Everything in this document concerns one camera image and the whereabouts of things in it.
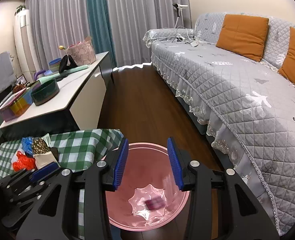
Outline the white coffee table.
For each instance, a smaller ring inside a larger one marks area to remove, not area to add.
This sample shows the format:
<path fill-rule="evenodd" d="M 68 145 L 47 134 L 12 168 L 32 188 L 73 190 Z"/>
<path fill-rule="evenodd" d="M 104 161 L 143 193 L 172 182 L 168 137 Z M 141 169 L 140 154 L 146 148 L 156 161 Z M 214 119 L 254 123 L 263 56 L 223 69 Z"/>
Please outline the white coffee table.
<path fill-rule="evenodd" d="M 59 93 L 48 102 L 31 105 L 18 118 L 0 125 L 7 140 L 39 137 L 98 127 L 109 83 L 113 82 L 109 52 L 96 55 L 87 69 L 72 73 L 58 82 Z"/>

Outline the dark green round tin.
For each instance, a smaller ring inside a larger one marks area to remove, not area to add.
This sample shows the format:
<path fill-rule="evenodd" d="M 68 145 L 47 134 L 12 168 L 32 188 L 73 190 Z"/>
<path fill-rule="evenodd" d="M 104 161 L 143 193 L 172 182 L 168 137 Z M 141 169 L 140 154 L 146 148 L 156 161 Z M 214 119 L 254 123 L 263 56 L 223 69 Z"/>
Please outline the dark green round tin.
<path fill-rule="evenodd" d="M 40 106 L 55 97 L 59 91 L 60 88 L 57 81 L 52 79 L 34 89 L 31 93 L 31 98 L 36 106 Z"/>

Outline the leopard print wrapper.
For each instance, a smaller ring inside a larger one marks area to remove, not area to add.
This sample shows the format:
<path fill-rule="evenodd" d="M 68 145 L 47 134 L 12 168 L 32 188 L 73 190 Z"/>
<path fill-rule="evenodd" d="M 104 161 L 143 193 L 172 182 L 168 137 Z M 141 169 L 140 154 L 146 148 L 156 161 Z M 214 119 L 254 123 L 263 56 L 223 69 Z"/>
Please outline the leopard print wrapper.
<path fill-rule="evenodd" d="M 47 145 L 45 140 L 42 138 L 34 139 L 32 143 L 32 152 L 33 155 L 36 154 L 45 154 L 50 151 L 50 147 Z"/>

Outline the blue plastic bag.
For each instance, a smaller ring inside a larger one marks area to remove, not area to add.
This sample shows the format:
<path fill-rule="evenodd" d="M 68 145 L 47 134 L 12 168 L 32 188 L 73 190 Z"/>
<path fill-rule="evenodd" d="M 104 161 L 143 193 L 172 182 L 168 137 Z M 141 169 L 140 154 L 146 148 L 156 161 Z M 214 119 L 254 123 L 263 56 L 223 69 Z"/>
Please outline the blue plastic bag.
<path fill-rule="evenodd" d="M 21 139 L 22 150 L 28 157 L 33 157 L 32 145 L 34 143 L 34 137 L 24 137 Z"/>

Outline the pink trash bin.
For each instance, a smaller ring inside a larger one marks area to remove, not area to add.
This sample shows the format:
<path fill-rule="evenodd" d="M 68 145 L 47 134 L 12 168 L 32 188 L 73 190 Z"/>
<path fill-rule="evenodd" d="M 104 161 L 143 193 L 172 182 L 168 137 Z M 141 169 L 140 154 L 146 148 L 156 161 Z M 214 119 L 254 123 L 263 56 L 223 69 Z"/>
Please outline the pink trash bin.
<path fill-rule="evenodd" d="M 179 215 L 189 192 L 177 187 L 165 147 L 136 142 L 128 148 L 121 184 L 115 192 L 106 193 L 109 222 L 128 231 L 160 228 Z M 166 207 L 149 211 L 144 202 L 158 196 L 166 201 Z"/>

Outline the white paper bag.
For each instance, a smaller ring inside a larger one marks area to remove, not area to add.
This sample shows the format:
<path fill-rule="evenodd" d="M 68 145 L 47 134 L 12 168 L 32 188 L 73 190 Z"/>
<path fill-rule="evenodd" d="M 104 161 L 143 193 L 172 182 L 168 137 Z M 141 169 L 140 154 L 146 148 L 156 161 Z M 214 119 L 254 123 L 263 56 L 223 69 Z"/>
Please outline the white paper bag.
<path fill-rule="evenodd" d="M 52 162 L 55 162 L 58 164 L 58 161 L 55 159 L 51 151 L 47 153 L 34 154 L 33 157 L 35 159 L 35 164 L 38 170 Z"/>

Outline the red plastic bag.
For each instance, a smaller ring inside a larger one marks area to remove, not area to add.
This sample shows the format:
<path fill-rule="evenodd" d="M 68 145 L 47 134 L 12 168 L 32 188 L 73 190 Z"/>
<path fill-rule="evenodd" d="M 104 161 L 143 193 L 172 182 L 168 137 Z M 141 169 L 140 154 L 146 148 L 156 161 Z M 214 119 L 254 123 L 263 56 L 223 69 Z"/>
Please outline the red plastic bag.
<path fill-rule="evenodd" d="M 30 158 L 21 151 L 17 151 L 11 160 L 12 168 L 15 172 L 26 169 L 36 169 L 35 159 Z"/>

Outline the black hat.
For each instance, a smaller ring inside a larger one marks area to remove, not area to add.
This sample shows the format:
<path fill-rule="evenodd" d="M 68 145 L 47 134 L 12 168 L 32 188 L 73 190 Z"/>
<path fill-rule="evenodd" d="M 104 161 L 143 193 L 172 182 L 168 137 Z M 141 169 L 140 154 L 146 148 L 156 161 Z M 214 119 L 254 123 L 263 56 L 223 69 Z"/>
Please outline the black hat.
<path fill-rule="evenodd" d="M 61 74 L 66 70 L 70 70 L 76 67 L 77 67 L 77 64 L 72 58 L 72 56 L 67 54 L 67 55 L 64 55 L 64 57 L 61 59 L 58 72 Z"/>

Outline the teal curtain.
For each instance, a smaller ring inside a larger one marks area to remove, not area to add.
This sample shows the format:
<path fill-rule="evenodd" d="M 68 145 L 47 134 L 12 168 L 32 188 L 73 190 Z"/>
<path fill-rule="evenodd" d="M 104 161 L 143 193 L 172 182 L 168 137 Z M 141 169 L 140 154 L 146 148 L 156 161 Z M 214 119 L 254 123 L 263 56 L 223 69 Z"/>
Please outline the teal curtain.
<path fill-rule="evenodd" d="M 114 43 L 107 0 L 86 0 L 92 44 L 96 53 L 109 52 L 112 68 L 116 67 Z"/>

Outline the grey quilted sofa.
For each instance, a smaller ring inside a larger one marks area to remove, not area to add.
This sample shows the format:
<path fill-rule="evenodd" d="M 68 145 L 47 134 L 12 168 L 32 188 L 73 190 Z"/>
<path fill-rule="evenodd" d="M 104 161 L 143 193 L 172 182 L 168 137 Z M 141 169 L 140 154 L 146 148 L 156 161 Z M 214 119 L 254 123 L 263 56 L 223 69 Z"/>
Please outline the grey quilted sofa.
<path fill-rule="evenodd" d="M 164 81 L 206 126 L 282 239 L 295 239 L 295 84 L 279 74 L 295 24 L 269 17 L 259 61 L 216 46 L 225 13 L 193 29 L 151 29 L 144 42 Z"/>

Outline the pink woven basket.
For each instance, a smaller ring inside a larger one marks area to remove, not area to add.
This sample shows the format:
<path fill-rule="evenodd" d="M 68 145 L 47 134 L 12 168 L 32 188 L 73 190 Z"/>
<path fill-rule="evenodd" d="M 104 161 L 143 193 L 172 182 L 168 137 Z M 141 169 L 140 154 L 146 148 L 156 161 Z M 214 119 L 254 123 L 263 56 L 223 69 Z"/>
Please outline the pink woven basket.
<path fill-rule="evenodd" d="M 92 37 L 86 37 L 82 42 L 69 46 L 66 53 L 70 55 L 78 66 L 90 65 L 96 61 L 96 54 L 92 45 Z"/>

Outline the colourful storage box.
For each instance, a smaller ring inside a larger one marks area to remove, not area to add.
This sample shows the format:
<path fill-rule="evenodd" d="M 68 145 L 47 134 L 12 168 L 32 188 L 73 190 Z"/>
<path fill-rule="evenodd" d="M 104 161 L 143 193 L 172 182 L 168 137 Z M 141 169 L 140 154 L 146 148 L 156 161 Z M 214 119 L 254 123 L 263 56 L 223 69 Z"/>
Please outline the colourful storage box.
<path fill-rule="evenodd" d="M 5 122 L 20 117 L 33 104 L 32 88 L 24 88 L 11 95 L 1 106 L 0 115 Z"/>

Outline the white air conditioner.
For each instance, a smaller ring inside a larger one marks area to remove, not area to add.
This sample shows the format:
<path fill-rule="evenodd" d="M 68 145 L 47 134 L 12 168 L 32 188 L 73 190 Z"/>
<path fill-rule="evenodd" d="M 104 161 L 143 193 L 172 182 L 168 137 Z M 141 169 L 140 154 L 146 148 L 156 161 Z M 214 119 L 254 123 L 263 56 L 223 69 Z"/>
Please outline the white air conditioner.
<path fill-rule="evenodd" d="M 21 71 L 25 79 L 33 83 L 35 81 L 34 75 L 41 70 L 41 67 L 32 36 L 30 10 L 23 9 L 15 14 L 13 32 Z"/>

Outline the green checkered tablecloth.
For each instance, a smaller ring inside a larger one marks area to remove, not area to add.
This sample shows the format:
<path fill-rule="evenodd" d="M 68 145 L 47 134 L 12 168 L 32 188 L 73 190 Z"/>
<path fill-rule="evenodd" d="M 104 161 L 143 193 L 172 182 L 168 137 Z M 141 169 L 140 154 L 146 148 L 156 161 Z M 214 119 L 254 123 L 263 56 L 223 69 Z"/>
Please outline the green checkered tablecloth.
<path fill-rule="evenodd" d="M 123 138 L 122 133 L 116 129 L 76 131 L 51 135 L 50 147 L 57 148 L 58 159 L 56 160 L 62 170 L 69 169 L 75 173 L 87 170 L 93 164 L 104 160 L 109 152 L 118 149 Z M 0 149 L 0 180 L 15 173 L 10 165 L 10 160 L 17 151 L 22 151 L 20 140 L 2 144 Z M 2 217 L 5 215 L 5 197 L 0 188 L 0 224 L 2 224 Z M 85 239 L 83 202 L 84 189 L 80 189 L 78 214 L 75 216 L 78 222 L 77 229 L 74 231 L 75 239 Z"/>

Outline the maroon patterned packet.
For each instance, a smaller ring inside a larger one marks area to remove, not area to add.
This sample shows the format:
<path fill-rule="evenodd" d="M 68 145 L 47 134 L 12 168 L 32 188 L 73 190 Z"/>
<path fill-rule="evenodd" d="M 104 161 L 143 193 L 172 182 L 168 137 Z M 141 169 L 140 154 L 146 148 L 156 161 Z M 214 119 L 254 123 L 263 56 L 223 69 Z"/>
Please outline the maroon patterned packet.
<path fill-rule="evenodd" d="M 148 199 L 144 203 L 149 211 L 156 211 L 166 207 L 166 201 L 160 196 Z"/>

